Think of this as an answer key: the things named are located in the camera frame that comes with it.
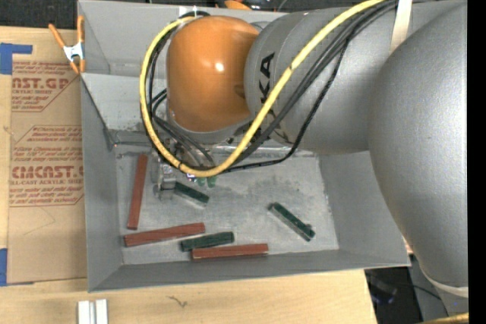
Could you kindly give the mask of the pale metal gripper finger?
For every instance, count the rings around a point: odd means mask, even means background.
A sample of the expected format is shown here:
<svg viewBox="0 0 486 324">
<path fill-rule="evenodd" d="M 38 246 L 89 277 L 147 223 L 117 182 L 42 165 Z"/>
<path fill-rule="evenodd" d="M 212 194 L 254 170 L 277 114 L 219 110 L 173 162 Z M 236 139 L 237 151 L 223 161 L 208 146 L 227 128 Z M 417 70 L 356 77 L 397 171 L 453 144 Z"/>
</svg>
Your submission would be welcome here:
<svg viewBox="0 0 486 324">
<path fill-rule="evenodd" d="M 152 182 L 175 182 L 175 173 L 170 164 L 153 160 L 150 168 Z"/>
<path fill-rule="evenodd" d="M 175 182 L 154 184 L 153 193 L 158 200 L 171 200 L 175 194 Z"/>
</svg>

